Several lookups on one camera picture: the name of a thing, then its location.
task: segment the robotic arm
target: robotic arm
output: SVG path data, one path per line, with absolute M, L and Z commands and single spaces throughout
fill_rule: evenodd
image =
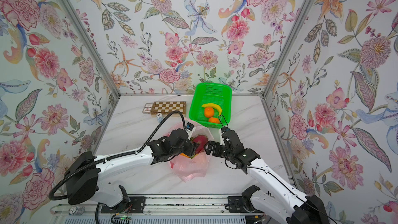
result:
M 169 137 L 147 142 L 140 149 L 97 157 L 91 152 L 82 153 L 65 173 L 65 178 L 52 189 L 50 200 L 67 198 L 72 205 L 91 200 L 113 207 L 117 212 L 124 211 L 131 205 L 130 198 L 123 186 L 115 187 L 108 179 L 133 167 L 170 161 L 181 153 L 192 156 L 198 146 L 189 140 L 195 127 L 191 123 L 186 127 L 186 131 L 173 130 Z M 235 164 L 233 169 L 241 169 L 275 196 L 275 199 L 258 196 L 255 192 L 259 188 L 253 185 L 242 194 L 246 196 L 249 209 L 263 211 L 280 223 L 329 224 L 323 202 L 318 197 L 308 197 L 292 187 L 269 168 L 255 151 L 244 148 L 234 130 L 223 127 L 221 132 L 221 143 L 209 141 L 206 153 Z M 64 183 L 68 194 L 54 196 Z

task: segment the orange fruit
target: orange fruit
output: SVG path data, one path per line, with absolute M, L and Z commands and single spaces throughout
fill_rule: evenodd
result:
M 206 107 L 205 108 L 205 117 L 210 118 L 214 116 L 214 109 L 213 107 Z
M 221 123 L 220 123 L 220 120 L 219 120 L 218 118 L 213 118 L 213 117 L 209 118 L 209 122 L 221 124 Z

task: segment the chessboard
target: chessboard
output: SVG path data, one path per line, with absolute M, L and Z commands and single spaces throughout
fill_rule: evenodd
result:
M 156 114 L 159 112 L 162 113 L 163 117 L 165 117 L 170 112 L 177 110 L 182 113 L 182 115 L 186 116 L 186 101 L 155 101 L 153 102 L 152 109 L 150 114 L 152 117 L 156 117 Z M 173 114 L 170 117 L 179 117 L 179 114 Z

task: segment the white arm segment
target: white arm segment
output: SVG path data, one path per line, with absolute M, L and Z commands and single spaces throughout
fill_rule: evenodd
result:
M 120 153 L 125 152 L 119 152 L 105 156 L 99 155 L 94 161 Z M 121 190 L 119 188 L 119 185 L 109 184 L 107 178 L 111 178 L 114 175 L 123 173 L 133 167 L 150 165 L 152 161 L 152 150 L 149 146 L 147 146 L 143 149 L 142 152 L 138 154 L 115 158 L 111 161 L 105 160 L 105 162 L 97 164 L 96 167 L 101 169 L 101 172 L 98 173 L 98 190 L 96 191 L 94 196 L 90 198 L 90 200 L 106 204 L 109 207 L 117 205 L 119 202 L 122 201 Z
M 253 207 L 269 214 L 279 223 L 286 223 L 286 218 L 291 217 L 295 212 L 293 207 L 295 205 L 300 207 L 303 204 L 297 197 L 305 201 L 307 195 L 282 179 L 282 177 L 269 168 L 261 158 L 252 161 L 250 167 L 257 167 L 265 170 L 248 168 L 247 172 L 249 176 L 253 177 L 264 186 L 262 188 L 263 191 L 269 191 L 275 197 L 274 199 L 264 193 L 256 192 L 250 198 Z

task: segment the green basket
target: green basket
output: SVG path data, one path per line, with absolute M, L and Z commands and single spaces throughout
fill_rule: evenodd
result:
M 210 123 L 209 118 L 205 117 L 205 108 L 202 107 L 206 103 L 214 103 L 221 107 L 222 115 L 227 123 L 231 120 L 231 98 L 232 89 L 227 85 L 216 83 L 200 83 L 195 89 L 191 108 L 189 110 L 189 118 L 200 123 L 205 127 L 221 129 L 222 125 Z M 214 109 L 214 117 L 218 118 L 218 111 Z

